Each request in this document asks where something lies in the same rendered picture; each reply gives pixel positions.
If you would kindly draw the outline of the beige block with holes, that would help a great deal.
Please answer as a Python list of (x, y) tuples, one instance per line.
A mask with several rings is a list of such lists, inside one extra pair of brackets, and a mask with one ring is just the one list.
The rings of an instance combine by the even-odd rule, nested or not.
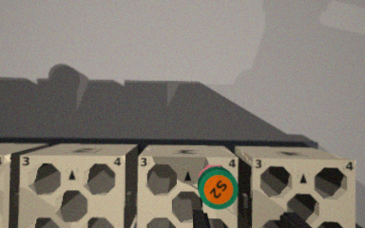
[(137, 228), (193, 228), (193, 210), (207, 213), (211, 228), (238, 228), (238, 197), (220, 210), (201, 200), (207, 165), (221, 165), (238, 182), (238, 157), (223, 145), (149, 144), (138, 156)]
[(0, 228), (18, 228), (20, 155), (48, 143), (0, 143)]
[(355, 160), (312, 147), (235, 146), (235, 156), (238, 228), (279, 228), (284, 212), (312, 228), (355, 228)]
[(137, 144), (61, 143), (20, 155), (18, 228), (133, 228), (137, 168)]

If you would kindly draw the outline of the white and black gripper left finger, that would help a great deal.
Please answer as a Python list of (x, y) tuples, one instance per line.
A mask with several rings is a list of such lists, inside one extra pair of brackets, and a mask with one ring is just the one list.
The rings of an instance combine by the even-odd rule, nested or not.
[(207, 213), (203, 210), (193, 210), (193, 228), (211, 228)]

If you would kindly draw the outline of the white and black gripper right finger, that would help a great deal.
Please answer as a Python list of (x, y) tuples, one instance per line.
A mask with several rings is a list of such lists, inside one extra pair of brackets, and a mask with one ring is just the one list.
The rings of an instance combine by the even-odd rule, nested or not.
[(279, 217), (279, 228), (312, 228), (298, 214), (294, 212), (284, 212)]

